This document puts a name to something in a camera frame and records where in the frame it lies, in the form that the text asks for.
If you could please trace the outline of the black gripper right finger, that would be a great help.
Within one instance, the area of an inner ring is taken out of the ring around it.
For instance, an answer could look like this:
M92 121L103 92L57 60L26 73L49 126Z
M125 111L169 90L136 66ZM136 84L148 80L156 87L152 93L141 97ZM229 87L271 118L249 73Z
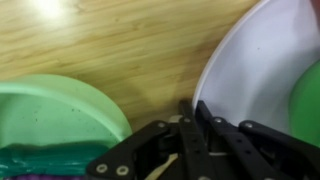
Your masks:
M215 132L220 118L214 117L204 101L199 101L195 109L196 122L203 133Z

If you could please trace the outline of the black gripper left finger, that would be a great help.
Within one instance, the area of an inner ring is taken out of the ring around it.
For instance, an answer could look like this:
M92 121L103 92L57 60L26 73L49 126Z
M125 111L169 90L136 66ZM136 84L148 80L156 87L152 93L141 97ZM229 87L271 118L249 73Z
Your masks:
M179 128L182 133L194 133L195 124L193 109L188 100L181 100L179 102L179 113L181 118L179 119Z

